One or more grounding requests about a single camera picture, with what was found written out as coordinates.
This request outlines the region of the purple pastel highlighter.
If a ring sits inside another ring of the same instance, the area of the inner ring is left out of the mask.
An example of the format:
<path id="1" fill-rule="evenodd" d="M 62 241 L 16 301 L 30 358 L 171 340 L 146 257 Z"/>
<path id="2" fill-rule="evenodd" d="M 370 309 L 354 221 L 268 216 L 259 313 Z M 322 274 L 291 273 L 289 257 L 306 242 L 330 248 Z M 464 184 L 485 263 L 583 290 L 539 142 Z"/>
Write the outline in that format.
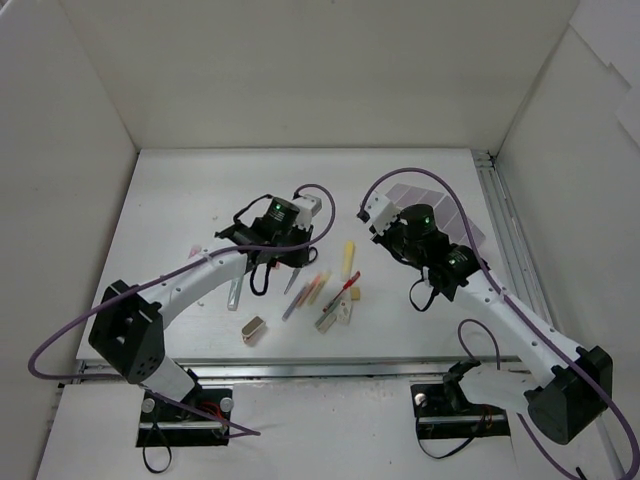
<path id="1" fill-rule="evenodd" d="M 307 290 L 308 286 L 309 286 L 309 283 L 306 282 L 300 288 L 300 290 L 295 294 L 295 296 L 293 297 L 293 299 L 291 300 L 290 304 L 287 306 L 287 308 L 285 309 L 285 311 L 284 311 L 284 313 L 282 315 L 282 320 L 283 321 L 287 321 L 289 319 L 289 317 L 292 315 L 293 311 L 296 308 L 296 305 L 298 304 L 298 302 L 300 301 L 300 299 L 304 295 L 304 293 Z"/>

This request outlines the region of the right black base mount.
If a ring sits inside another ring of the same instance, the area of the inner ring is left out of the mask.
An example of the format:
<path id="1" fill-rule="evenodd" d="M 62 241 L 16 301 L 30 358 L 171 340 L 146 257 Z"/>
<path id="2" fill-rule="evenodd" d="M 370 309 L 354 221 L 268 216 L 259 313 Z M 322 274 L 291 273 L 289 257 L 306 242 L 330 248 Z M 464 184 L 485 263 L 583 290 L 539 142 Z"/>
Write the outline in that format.
<path id="1" fill-rule="evenodd" d="M 507 414 L 496 406 L 468 401 L 460 381 L 480 366 L 475 360 L 456 363 L 439 383 L 410 386 L 419 440 L 509 437 Z"/>

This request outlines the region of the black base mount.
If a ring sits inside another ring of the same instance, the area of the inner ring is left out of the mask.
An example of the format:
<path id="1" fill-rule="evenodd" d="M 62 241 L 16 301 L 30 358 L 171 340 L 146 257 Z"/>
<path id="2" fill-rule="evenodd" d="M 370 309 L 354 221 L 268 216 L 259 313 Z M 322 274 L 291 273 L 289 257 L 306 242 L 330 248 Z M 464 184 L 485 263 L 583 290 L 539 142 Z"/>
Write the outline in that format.
<path id="1" fill-rule="evenodd" d="M 419 440 L 509 437 L 507 414 L 496 406 L 468 401 L 460 381 L 480 366 L 475 360 L 456 363 L 439 383 L 410 386 Z"/>
<path id="2" fill-rule="evenodd" d="M 231 419 L 230 387 L 204 386 L 186 403 L 208 415 Z M 136 447 L 221 447 L 229 444 L 230 427 L 196 415 L 145 392 L 141 404 Z"/>

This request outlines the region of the black handled scissors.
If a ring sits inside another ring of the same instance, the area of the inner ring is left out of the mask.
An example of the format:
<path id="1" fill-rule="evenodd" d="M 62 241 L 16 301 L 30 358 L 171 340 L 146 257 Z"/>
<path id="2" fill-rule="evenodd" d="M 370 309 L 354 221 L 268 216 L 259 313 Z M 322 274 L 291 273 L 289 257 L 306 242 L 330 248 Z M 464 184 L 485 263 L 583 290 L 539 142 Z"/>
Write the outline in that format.
<path id="1" fill-rule="evenodd" d="M 295 268 L 291 275 L 290 278 L 286 284 L 286 287 L 284 289 L 284 294 L 287 295 L 289 293 L 289 291 L 291 290 L 291 288 L 293 287 L 293 285 L 295 284 L 299 274 L 301 273 L 301 268 Z"/>

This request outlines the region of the purple divided organizer box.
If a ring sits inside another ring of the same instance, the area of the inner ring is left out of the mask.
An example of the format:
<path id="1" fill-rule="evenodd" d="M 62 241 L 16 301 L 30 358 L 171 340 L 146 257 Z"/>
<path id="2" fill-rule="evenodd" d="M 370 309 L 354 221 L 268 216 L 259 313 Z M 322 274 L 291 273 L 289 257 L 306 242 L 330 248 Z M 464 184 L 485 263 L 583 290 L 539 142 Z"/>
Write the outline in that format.
<path id="1" fill-rule="evenodd" d="M 450 241 L 470 246 L 469 235 L 464 227 L 459 209 L 448 194 L 396 183 L 386 193 L 386 196 L 399 209 L 404 209 L 414 204 L 431 206 L 438 229 L 445 233 Z"/>

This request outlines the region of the white eraser with label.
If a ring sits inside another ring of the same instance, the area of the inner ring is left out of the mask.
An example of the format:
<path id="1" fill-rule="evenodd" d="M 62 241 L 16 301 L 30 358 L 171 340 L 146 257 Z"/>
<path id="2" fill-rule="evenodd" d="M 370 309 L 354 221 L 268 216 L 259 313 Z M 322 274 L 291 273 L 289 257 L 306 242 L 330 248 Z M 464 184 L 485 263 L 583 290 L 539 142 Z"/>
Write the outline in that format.
<path id="1" fill-rule="evenodd" d="M 333 313 L 336 321 L 342 325 L 349 325 L 351 321 L 353 302 L 349 295 L 341 296 L 335 303 Z"/>

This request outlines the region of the green pastel marker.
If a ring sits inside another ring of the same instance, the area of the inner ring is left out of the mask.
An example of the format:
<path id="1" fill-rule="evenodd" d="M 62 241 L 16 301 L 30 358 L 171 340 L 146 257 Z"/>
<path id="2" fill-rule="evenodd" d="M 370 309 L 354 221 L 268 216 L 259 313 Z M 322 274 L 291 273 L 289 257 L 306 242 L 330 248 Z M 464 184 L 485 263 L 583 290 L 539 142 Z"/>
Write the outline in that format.
<path id="1" fill-rule="evenodd" d="M 333 312 L 325 312 L 315 323 L 315 328 L 321 334 L 325 334 L 336 322 L 337 315 Z"/>

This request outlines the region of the yellow pastel highlighter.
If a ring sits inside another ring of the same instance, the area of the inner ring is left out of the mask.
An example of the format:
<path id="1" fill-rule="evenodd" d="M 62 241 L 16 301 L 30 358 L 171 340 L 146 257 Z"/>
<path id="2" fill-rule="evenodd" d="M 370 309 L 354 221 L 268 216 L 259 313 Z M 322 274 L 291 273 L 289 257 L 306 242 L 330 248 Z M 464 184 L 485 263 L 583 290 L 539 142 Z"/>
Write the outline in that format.
<path id="1" fill-rule="evenodd" d="M 307 304 L 309 306 L 313 305 L 316 302 L 320 293 L 322 292 L 322 290 L 328 283 L 329 279 L 331 278 L 331 275 L 332 275 L 332 272 L 330 270 L 326 270 L 324 272 L 319 273 L 314 278 L 314 281 L 312 282 L 312 289 L 307 301 Z"/>

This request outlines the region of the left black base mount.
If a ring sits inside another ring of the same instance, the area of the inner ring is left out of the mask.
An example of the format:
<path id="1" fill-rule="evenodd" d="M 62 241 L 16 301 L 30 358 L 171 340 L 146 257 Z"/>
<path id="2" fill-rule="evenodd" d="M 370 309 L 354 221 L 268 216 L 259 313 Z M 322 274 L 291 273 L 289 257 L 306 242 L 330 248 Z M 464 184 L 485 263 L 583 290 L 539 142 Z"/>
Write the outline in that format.
<path id="1" fill-rule="evenodd" d="M 186 403 L 208 415 L 231 419 L 230 387 L 204 386 Z M 229 444 L 230 427 L 196 415 L 145 392 L 141 404 L 136 447 L 221 447 Z"/>

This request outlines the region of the orange pastel highlighter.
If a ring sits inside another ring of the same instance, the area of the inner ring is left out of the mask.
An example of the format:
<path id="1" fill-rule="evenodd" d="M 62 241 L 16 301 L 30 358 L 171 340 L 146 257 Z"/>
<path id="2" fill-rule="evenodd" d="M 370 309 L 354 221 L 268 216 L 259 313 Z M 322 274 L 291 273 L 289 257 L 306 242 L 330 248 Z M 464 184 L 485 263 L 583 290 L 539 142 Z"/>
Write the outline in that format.
<path id="1" fill-rule="evenodd" d="M 329 271 L 324 271 L 317 274 L 309 283 L 309 285 L 303 289 L 302 294 L 299 296 L 295 307 L 301 308 L 304 305 L 304 303 L 311 297 L 312 293 L 319 288 L 320 283 L 322 281 L 327 280 L 329 275 L 330 275 Z"/>

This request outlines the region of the tan eraser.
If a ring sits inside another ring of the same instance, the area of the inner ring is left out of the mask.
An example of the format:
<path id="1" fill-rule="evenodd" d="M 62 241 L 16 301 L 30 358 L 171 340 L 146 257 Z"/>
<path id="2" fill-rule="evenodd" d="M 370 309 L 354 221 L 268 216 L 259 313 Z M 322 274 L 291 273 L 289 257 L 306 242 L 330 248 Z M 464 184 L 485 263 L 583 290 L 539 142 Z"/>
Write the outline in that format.
<path id="1" fill-rule="evenodd" d="M 361 290 L 359 287 L 357 286 L 352 286 L 349 289 L 349 293 L 350 293 L 350 299 L 352 301 L 359 301 L 361 299 Z"/>

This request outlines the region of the red gel pen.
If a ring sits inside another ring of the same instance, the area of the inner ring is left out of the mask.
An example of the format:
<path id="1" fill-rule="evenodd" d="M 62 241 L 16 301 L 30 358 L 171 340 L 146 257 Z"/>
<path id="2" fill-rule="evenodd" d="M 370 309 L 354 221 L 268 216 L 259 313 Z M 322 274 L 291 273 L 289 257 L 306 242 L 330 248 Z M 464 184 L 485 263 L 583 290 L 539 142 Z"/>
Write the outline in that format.
<path id="1" fill-rule="evenodd" d="M 338 301 L 340 297 L 358 281 L 360 276 L 361 272 L 357 271 L 352 277 L 350 277 L 338 293 L 323 307 L 323 312 L 326 313 L 335 304 L 335 302 Z"/>

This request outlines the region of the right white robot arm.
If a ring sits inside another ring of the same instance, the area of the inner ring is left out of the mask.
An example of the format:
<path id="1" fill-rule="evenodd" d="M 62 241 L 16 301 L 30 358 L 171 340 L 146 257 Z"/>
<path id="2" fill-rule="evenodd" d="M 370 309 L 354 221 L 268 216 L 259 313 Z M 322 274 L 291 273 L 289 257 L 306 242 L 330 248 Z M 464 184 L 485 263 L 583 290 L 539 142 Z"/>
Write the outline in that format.
<path id="1" fill-rule="evenodd" d="M 431 206 L 400 209 L 376 195 L 359 217 L 371 223 L 374 243 L 399 263 L 420 271 L 434 294 L 484 322 L 515 349 L 532 375 L 522 380 L 514 374 L 482 371 L 474 378 L 457 377 L 442 388 L 449 409 L 464 412 L 495 388 L 498 406 L 527 414 L 559 445 L 569 444 L 606 410 L 601 396 L 612 392 L 610 355 L 599 346 L 585 349 L 510 295 L 470 247 L 451 242 L 438 229 Z"/>

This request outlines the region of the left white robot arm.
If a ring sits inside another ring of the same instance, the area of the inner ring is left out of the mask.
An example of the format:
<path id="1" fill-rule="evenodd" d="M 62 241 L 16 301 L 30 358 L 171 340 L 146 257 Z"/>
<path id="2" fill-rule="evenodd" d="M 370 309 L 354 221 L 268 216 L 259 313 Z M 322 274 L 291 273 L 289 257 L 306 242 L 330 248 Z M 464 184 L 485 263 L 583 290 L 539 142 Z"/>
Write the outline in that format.
<path id="1" fill-rule="evenodd" d="M 199 409 L 199 384 L 165 352 L 164 330 L 185 309 L 217 287 L 243 277 L 261 264 L 280 262 L 302 267 L 309 261 L 307 247 L 291 252 L 213 252 L 231 246 L 287 247 L 311 240 L 313 217 L 321 200 L 298 195 L 287 201 L 273 197 L 266 213 L 251 225 L 239 219 L 218 232 L 203 261 L 171 280 L 163 280 L 99 312 L 89 334 L 89 344 L 128 383 L 164 396 L 164 408 L 175 418 L 191 418 Z"/>

